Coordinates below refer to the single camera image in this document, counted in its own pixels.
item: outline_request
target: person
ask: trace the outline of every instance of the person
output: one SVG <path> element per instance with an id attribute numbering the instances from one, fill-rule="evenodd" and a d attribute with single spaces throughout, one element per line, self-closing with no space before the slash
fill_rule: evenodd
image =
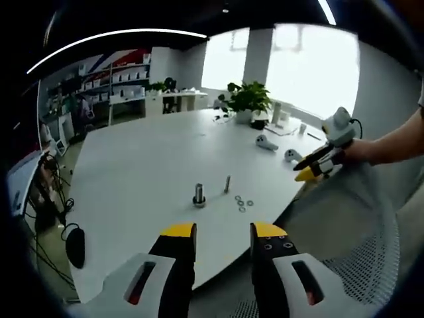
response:
<path id="1" fill-rule="evenodd" d="M 424 154 L 424 79 L 419 109 L 398 129 L 377 140 L 355 139 L 345 150 L 347 161 L 389 164 Z"/>

